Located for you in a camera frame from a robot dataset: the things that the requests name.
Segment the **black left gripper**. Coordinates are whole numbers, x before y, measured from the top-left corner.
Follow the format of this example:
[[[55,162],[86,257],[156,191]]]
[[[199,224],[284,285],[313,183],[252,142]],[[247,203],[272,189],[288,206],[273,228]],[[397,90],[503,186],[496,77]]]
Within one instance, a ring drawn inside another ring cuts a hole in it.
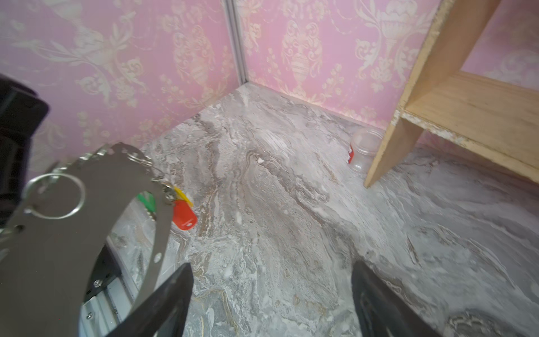
[[[1,227],[22,199],[32,136],[48,113],[35,91],[1,75]]]

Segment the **yellow key tag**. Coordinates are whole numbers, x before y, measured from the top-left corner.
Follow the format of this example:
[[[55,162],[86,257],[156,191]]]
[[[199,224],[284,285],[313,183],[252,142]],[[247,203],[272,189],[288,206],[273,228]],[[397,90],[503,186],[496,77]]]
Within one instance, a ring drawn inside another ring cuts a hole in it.
[[[186,194],[182,190],[180,190],[176,186],[174,186],[173,189],[174,189],[178,199],[186,202],[189,205],[190,208],[194,207],[194,204],[189,200],[189,198],[186,196]]]

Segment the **green key tag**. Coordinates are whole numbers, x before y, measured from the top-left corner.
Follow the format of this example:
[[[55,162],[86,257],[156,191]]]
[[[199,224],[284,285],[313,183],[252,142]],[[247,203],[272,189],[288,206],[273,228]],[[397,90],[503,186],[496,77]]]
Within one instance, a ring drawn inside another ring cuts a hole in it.
[[[147,214],[152,218],[156,219],[156,206],[155,199],[153,194],[149,192],[142,192],[137,196],[138,201],[144,206]]]

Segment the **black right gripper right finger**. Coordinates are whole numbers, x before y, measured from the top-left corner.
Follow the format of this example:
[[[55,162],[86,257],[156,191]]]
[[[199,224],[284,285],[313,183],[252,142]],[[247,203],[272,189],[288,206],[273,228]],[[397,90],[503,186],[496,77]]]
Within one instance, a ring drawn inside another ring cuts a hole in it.
[[[363,336],[438,336],[369,266],[355,261],[352,296]]]

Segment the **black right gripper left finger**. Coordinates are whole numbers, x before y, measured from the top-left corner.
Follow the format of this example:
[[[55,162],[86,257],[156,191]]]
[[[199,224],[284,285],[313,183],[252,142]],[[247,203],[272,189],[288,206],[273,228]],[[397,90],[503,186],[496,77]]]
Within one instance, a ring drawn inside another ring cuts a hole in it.
[[[181,265],[110,336],[182,336],[192,298],[190,263]]]

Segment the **red key tag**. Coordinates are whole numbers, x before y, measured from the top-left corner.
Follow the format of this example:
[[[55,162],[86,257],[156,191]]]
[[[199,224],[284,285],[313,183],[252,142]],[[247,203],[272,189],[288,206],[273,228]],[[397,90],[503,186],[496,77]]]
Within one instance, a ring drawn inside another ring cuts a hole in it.
[[[198,218],[184,200],[175,200],[173,207],[173,223],[183,231],[187,231],[196,226]]]

